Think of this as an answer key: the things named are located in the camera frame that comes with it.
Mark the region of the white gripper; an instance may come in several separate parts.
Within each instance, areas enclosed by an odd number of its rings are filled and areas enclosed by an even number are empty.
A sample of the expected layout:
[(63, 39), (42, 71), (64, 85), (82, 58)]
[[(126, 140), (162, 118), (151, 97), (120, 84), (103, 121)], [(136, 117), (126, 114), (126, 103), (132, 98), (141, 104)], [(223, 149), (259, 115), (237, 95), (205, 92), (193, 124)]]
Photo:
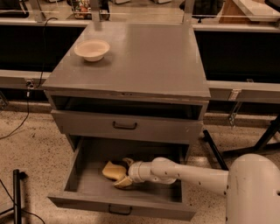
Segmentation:
[(129, 176), (123, 176), (114, 183), (116, 188), (126, 188), (134, 183), (143, 183), (152, 180), (151, 162), (138, 161), (125, 157), (122, 159), (129, 166)]

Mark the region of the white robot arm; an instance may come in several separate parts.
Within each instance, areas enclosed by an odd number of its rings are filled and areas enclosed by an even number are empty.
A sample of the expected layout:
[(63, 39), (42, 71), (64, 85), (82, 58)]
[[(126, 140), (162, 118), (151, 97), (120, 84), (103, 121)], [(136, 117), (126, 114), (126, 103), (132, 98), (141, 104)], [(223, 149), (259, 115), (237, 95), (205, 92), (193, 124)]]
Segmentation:
[(117, 187), (179, 179), (226, 197), (226, 224), (280, 224), (280, 170), (266, 157), (246, 154), (227, 171), (176, 164), (164, 157), (150, 162), (125, 160), (129, 167)]

